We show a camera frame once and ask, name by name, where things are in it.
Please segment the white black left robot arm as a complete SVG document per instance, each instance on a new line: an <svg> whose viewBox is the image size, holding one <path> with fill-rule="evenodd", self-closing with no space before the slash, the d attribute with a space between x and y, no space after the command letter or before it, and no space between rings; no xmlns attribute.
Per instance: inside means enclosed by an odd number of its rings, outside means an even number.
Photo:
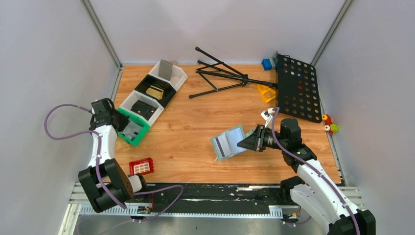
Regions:
<svg viewBox="0 0 415 235"><path fill-rule="evenodd" d="M92 156L87 168L79 171L78 180L96 213L115 206L125 208L125 202L147 188L140 173L127 176L115 159L118 133L131 122L109 98L96 100L91 106Z"/></svg>

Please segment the green plastic bin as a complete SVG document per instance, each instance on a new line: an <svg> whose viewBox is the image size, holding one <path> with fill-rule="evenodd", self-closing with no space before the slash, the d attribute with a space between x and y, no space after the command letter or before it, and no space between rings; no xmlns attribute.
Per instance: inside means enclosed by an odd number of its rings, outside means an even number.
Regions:
<svg viewBox="0 0 415 235"><path fill-rule="evenodd" d="M130 145L137 147L149 131L150 126L139 116L133 115L127 110L122 108L118 108L117 110L129 118L129 123L123 131L118 132L118 136Z"/></svg>

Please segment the white plastic bin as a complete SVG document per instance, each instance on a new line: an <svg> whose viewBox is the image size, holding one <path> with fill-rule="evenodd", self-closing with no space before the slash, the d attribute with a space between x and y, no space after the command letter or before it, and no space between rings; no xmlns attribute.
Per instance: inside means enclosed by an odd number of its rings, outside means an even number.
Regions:
<svg viewBox="0 0 415 235"><path fill-rule="evenodd" d="M188 79L188 75L185 73L185 71L181 67L178 67L173 64L171 78L170 80L165 80L158 76L159 65L160 65L160 61L156 63L156 65L149 71L148 74L156 78L160 78L163 81L167 81L170 85L173 86L173 88L176 91L178 91L182 87L184 82Z"/></svg>
<svg viewBox="0 0 415 235"><path fill-rule="evenodd" d="M135 90L121 103L120 108L141 118L149 126L153 126L164 111L164 108L154 98Z"/></svg>

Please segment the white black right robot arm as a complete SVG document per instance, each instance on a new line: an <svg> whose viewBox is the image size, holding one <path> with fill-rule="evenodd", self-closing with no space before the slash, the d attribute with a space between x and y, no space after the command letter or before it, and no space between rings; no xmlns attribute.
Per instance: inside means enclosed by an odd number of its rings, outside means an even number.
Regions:
<svg viewBox="0 0 415 235"><path fill-rule="evenodd" d="M258 152L280 149L297 174L280 182L280 197L305 209L326 234L376 234L375 216L360 209L333 183L314 152L302 142L296 119L283 119L280 131L258 125L237 146Z"/></svg>

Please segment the black plastic bin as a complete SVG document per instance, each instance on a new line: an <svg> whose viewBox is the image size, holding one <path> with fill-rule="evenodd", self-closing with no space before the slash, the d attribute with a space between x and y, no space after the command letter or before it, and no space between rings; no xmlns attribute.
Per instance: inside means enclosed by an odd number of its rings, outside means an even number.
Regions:
<svg viewBox="0 0 415 235"><path fill-rule="evenodd" d="M135 91L155 99L164 108L177 93L169 82L149 74L135 87Z"/></svg>

